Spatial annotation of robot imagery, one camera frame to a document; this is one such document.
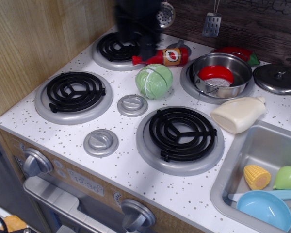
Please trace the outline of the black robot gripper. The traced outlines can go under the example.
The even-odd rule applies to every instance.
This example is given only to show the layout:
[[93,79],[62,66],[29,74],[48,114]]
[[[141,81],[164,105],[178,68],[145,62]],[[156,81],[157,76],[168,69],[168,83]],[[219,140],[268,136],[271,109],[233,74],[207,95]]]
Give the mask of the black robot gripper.
[[137,40],[142,61],[156,55],[161,41],[161,28],[157,13],[160,0],[117,0],[114,7],[115,21],[123,41]]

